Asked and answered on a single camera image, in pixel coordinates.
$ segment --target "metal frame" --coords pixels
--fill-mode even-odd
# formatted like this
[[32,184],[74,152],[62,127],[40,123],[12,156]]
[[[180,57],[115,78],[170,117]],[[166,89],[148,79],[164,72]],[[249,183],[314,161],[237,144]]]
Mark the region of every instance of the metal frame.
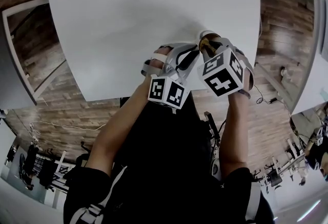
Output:
[[22,69],[22,66],[19,62],[18,56],[16,54],[15,51],[15,47],[14,44],[12,42],[12,38],[10,35],[10,30],[9,30],[9,25],[8,25],[8,17],[22,12],[24,10],[33,8],[33,7],[37,7],[40,5],[44,5],[44,4],[48,4],[49,0],[33,0],[27,3],[23,3],[20,5],[16,5],[14,7],[8,8],[4,11],[2,11],[2,16],[3,16],[3,24],[4,24],[4,28],[5,28],[5,33],[6,33],[6,38],[8,41],[8,45],[10,48],[10,53],[12,55],[12,58],[15,62],[15,65],[17,67],[17,70],[22,78],[22,81],[24,82],[27,90],[29,91],[29,93],[33,96],[34,100],[36,101],[38,99],[38,97],[43,93],[43,91],[50,85],[50,83],[59,75],[61,74],[67,67],[67,65],[65,64],[66,60],[64,60],[56,69],[54,69],[50,75],[48,75],[48,77],[42,81],[42,83],[36,88],[36,90],[33,90],[33,88],[31,87],[30,82],[28,81],[27,77],[25,76],[24,70]]
[[268,80],[268,82],[275,88],[278,94],[283,98],[291,115],[295,114],[294,110],[297,106],[297,103],[303,93],[306,82],[309,78],[316,52],[318,48],[322,48],[321,40],[323,37],[323,31],[325,29],[324,28],[325,23],[323,23],[324,20],[321,19],[323,18],[322,17],[323,15],[325,15],[324,0],[314,0],[313,46],[312,46],[309,62],[307,64],[307,67],[305,69],[302,78],[302,83],[301,86],[299,87],[299,92],[296,97],[290,96],[290,94],[288,94],[287,90],[281,85],[281,83],[278,82],[273,76],[271,76],[270,73],[261,64],[256,64],[256,66],[258,66],[259,69],[261,70],[263,76]]

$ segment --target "white cube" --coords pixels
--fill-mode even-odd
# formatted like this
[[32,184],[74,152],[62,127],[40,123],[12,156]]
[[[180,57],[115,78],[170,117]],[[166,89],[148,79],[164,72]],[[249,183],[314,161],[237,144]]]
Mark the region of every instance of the white cube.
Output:
[[197,68],[199,79],[216,96],[226,96],[243,88],[245,64],[231,48]]
[[181,109],[190,90],[167,76],[151,77],[148,100],[162,106]]

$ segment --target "wooden floor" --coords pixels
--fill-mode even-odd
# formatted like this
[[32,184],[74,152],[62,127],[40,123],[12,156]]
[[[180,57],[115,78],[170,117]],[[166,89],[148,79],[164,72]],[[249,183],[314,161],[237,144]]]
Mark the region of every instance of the wooden floor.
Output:
[[[276,77],[279,77],[281,66],[288,67],[294,82],[298,84],[311,47],[313,1],[261,0],[261,19],[262,33],[258,43],[257,62],[263,64]],[[53,50],[53,54],[60,57],[62,51],[58,48]],[[265,99],[275,97],[273,88],[257,68],[255,83]],[[226,118],[227,100],[218,100],[207,90],[193,91],[193,95],[200,116],[204,118],[203,113],[209,111],[216,125],[220,126]],[[272,156],[284,152],[287,147],[286,139],[293,133],[289,126],[289,113],[282,103],[267,105],[263,102],[257,105],[256,100],[260,93],[256,88],[251,91],[251,96],[249,167],[254,170],[271,162]],[[118,108],[118,99],[86,102],[72,73],[67,69],[43,92],[36,107],[10,110],[7,121],[18,133],[24,148],[31,142],[28,130],[32,121],[35,129],[40,132],[39,145],[44,151],[51,148],[60,156],[62,151],[66,150],[66,160],[74,162],[77,156],[84,153],[80,142],[84,141],[86,146],[91,148],[98,131],[62,128],[35,121],[95,130],[105,124]]]

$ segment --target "tabletop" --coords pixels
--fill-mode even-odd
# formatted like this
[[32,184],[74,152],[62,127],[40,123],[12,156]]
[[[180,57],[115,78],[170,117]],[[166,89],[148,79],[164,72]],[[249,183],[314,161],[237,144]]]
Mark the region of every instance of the tabletop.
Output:
[[[130,96],[143,63],[160,45],[194,42],[212,30],[254,65],[260,0],[50,0],[64,54],[87,101]],[[204,89],[196,68],[191,90]]]

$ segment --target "apriltag cube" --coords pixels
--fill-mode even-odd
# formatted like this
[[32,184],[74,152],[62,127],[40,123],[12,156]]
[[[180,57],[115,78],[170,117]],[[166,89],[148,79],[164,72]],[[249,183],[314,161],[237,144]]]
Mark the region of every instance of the apriltag cube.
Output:
[[167,76],[151,75],[148,100],[162,106],[181,109],[190,90]]
[[243,88],[245,64],[231,48],[197,68],[199,79],[216,96],[226,96]]

